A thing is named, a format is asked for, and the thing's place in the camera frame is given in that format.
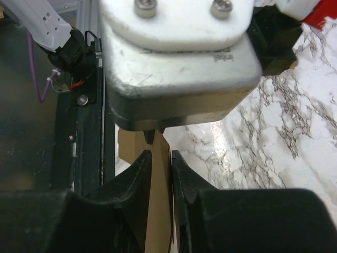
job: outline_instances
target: cardboard box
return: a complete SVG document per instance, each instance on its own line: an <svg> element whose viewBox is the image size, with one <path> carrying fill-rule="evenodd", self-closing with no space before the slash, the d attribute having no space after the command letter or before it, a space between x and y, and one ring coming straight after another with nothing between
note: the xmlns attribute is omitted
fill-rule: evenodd
<svg viewBox="0 0 337 253"><path fill-rule="evenodd" d="M147 217L145 253L170 252L173 232L173 197L170 173L170 146L156 130L148 145L143 132L118 131L119 156L133 163L145 150L152 151L152 178Z"/></svg>

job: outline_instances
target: red wire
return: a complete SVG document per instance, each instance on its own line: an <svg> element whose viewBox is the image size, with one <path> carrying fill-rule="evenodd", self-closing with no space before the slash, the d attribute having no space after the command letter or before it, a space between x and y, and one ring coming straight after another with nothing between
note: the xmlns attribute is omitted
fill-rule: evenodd
<svg viewBox="0 0 337 253"><path fill-rule="evenodd" d="M80 86L80 85L82 85L82 84L84 84L84 82L83 82L82 80L80 80L78 83L72 84L72 85L70 86L70 89L72 90L73 88L78 87L78 86Z"/></svg>

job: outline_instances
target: screw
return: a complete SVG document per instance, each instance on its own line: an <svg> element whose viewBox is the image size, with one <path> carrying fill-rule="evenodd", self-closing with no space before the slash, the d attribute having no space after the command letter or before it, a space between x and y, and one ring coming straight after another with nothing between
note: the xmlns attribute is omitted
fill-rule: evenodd
<svg viewBox="0 0 337 253"><path fill-rule="evenodd" d="M81 95L78 99L77 99L77 103L80 106L84 106L86 104L88 104L88 97L86 95Z"/></svg>
<svg viewBox="0 0 337 253"><path fill-rule="evenodd" d="M142 18L152 18L157 14L157 0L134 0L134 12Z"/></svg>
<svg viewBox="0 0 337 253"><path fill-rule="evenodd" d="M214 0L211 6L212 15L221 20L228 18L232 10L233 4L230 0Z"/></svg>

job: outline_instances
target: red plastic part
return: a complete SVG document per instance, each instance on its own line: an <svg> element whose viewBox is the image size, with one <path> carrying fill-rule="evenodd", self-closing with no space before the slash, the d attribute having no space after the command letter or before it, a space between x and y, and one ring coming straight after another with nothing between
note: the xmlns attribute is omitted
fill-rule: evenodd
<svg viewBox="0 0 337 253"><path fill-rule="evenodd" d="M326 17L337 18L337 0L321 0L304 22L321 30Z"/></svg>

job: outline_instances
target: marble surface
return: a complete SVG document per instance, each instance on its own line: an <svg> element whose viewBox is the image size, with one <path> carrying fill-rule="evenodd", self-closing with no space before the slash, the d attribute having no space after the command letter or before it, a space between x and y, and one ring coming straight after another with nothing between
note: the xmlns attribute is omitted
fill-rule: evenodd
<svg viewBox="0 0 337 253"><path fill-rule="evenodd" d="M337 224L337 21L303 28L294 70L264 77L222 121L164 136L219 189L310 189ZM116 159L119 173L128 164Z"/></svg>

